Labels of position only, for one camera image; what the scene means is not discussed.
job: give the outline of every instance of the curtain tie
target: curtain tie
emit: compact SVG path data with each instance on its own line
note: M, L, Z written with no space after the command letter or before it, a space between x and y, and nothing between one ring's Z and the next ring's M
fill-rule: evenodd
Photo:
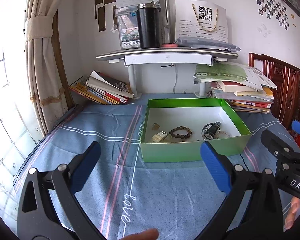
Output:
M35 16L26 21L26 41L52 37L52 17Z

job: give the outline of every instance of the blue bedsheet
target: blue bedsheet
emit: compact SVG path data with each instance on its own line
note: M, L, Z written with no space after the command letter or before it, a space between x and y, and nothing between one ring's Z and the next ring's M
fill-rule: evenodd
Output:
M129 105L87 105L58 125L33 153L15 184L18 196L29 168L54 170L61 163L69 163L96 140L101 144L101 158L76 198L102 234L108 239L120 239L158 228L159 239L194 239L213 217L225 194L218 190L202 161L143 163L139 148L148 98L185 96L189 97L144 95ZM252 137L241 155L229 158L233 164L245 166L244 160L251 171L275 171L276 159L260 141L264 129L300 151L271 114L239 116ZM247 192L231 228L240 222L249 195ZM61 222L71 228L54 191L51 196ZM280 196L286 214L291 195L280 191Z

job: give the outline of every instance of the black thermos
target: black thermos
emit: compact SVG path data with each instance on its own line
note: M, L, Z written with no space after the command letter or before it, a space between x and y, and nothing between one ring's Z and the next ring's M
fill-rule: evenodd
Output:
M138 31L142 49L160 47L159 10L154 1L137 8Z

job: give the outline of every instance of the stack of books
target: stack of books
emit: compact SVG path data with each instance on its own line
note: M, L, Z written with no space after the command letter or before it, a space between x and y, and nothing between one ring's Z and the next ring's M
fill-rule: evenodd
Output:
M75 81L70 89L102 105L126 104L128 98L134 96L127 83L95 71L88 78Z
M270 112L277 86L256 68L237 63L199 65L194 83L209 82L208 96L223 98L235 111Z

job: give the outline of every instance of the human hand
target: human hand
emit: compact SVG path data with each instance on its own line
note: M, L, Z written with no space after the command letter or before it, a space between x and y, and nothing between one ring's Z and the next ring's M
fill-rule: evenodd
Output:
M138 234L128 235L121 240L157 240L159 231L156 228L148 229Z
M297 197L292 197L291 199L291 208L288 211L288 215L285 219L285 228L288 230L292 227L297 211L300 207L300 199L298 199Z

